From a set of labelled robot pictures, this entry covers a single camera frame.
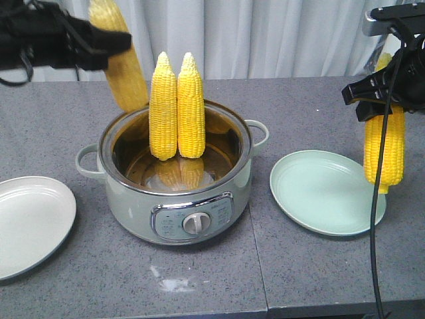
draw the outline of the white plate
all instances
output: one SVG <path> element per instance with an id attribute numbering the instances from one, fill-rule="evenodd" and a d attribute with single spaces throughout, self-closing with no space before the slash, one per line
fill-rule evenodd
<path id="1" fill-rule="evenodd" d="M 270 189 L 286 215 L 311 231 L 349 236 L 370 229 L 373 185 L 349 158 L 317 150 L 289 154 L 273 167 Z M 379 195 L 376 224 L 385 208 Z"/>
<path id="2" fill-rule="evenodd" d="M 0 183 L 0 280 L 49 257 L 74 223 L 75 197 L 65 184 L 41 176 Z"/>

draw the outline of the white stain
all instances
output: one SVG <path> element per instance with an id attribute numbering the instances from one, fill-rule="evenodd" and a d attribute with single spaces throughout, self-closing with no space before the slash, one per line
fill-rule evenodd
<path id="1" fill-rule="evenodd" d="M 159 282 L 159 289 L 167 292 L 195 291 L 188 278 L 163 279 Z"/>
<path id="2" fill-rule="evenodd" d="M 189 278 L 164 278 L 159 272 L 159 267 L 151 265 L 149 267 L 152 275 L 158 280 L 158 288 L 166 292 L 190 292 L 195 291 L 196 284 Z"/>
<path id="3" fill-rule="evenodd" d="M 152 274 L 153 274 L 153 276 L 154 276 L 155 278 L 159 278 L 159 277 L 161 277 L 161 274 L 160 274 L 160 273 L 159 273 L 159 271 L 158 271 L 158 267 L 151 265 L 151 266 L 149 267 L 149 269 L 150 269 L 150 271 L 152 272 Z"/>

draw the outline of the speckled gray surface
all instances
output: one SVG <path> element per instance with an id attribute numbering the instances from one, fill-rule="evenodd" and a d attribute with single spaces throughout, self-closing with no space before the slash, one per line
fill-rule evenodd
<path id="1" fill-rule="evenodd" d="M 71 188 L 78 206 L 69 238 L 51 258 L 0 282 L 0 318 L 263 318 L 267 306 L 270 318 L 372 312 L 367 235 L 338 239 L 308 231 L 282 213 L 268 186 L 272 166 L 298 150 L 361 163 L 363 125 L 341 97 L 355 79 L 206 81 L 205 98 L 265 123 L 271 137 L 254 159 L 250 209 L 222 235 L 183 248 L 130 235 L 109 212 L 102 186 L 74 168 L 76 152 L 97 142 L 120 113 L 106 83 L 0 87 L 0 180 L 50 176 Z M 424 115 L 406 118 L 405 177 L 390 190 L 377 227 L 389 310 L 425 308 Z M 187 280 L 193 291 L 162 291 L 164 278 Z"/>
<path id="2" fill-rule="evenodd" d="M 53 177 L 69 186 L 77 203 L 75 224 L 59 250 L 33 270 L 0 281 L 0 318 L 235 318 L 241 312 L 264 318 L 249 209 L 210 241 L 160 247 L 124 230 L 108 209 L 104 186 L 76 171 L 77 151 L 97 142 L 119 113 L 102 82 L 0 87 L 1 180 Z"/>
<path id="3" fill-rule="evenodd" d="M 359 78 L 288 78 L 217 82 L 212 98 L 235 105 L 270 129 L 254 163 L 250 210 L 271 318 L 373 312 L 367 234 L 334 238 L 308 231 L 278 207 L 273 165 L 299 150 L 325 150 L 363 162 L 364 124 L 341 89 Z M 377 262 L 387 310 L 425 308 L 424 114 L 406 115 L 406 170 L 391 187 L 377 227 Z"/>

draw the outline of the robotic arm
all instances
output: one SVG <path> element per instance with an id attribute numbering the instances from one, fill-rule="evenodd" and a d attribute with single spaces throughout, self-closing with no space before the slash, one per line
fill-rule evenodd
<path id="1" fill-rule="evenodd" d="M 343 89 L 346 105 L 360 101 L 356 109 L 357 119 L 364 122 L 384 114 L 389 82 L 400 55 L 392 103 L 409 112 L 425 109 L 425 3 L 368 11 L 363 32 L 369 36 L 392 33 L 406 45 L 394 54 L 386 68 Z"/>
<path id="2" fill-rule="evenodd" d="M 104 31 L 71 17 L 56 3 L 2 0 L 0 3 L 0 70 L 24 67 L 31 81 L 34 66 L 104 70 L 108 58 L 131 47 L 131 35 Z"/>

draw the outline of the cooking pot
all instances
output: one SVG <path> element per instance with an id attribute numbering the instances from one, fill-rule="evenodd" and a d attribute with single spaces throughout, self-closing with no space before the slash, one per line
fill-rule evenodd
<path id="1" fill-rule="evenodd" d="M 259 128 L 254 143 L 249 127 Z M 149 151 L 149 108 L 125 113 L 105 129 L 100 142 L 82 148 L 77 170 L 106 187 L 115 218 L 130 233 L 162 245 L 205 241 L 229 228 L 250 195 L 251 162 L 265 146 L 267 127 L 243 120 L 220 104 L 205 101 L 206 147 L 198 159 L 180 155 L 159 161 Z M 97 153 L 97 171 L 82 158 Z"/>

